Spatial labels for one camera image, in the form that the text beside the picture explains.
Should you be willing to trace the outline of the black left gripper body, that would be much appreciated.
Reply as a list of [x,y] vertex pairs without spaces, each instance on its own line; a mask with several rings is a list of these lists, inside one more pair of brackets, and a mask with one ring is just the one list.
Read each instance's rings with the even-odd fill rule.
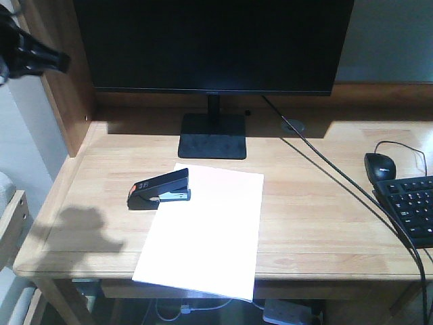
[[12,13],[1,6],[1,84],[24,75],[25,66],[20,55],[22,30],[12,18]]

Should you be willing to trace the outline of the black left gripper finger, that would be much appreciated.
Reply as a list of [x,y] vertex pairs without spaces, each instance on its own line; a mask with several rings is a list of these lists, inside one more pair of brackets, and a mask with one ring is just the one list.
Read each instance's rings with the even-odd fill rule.
[[27,32],[19,32],[18,71],[21,74],[42,75],[46,70],[67,73],[70,56],[56,51]]

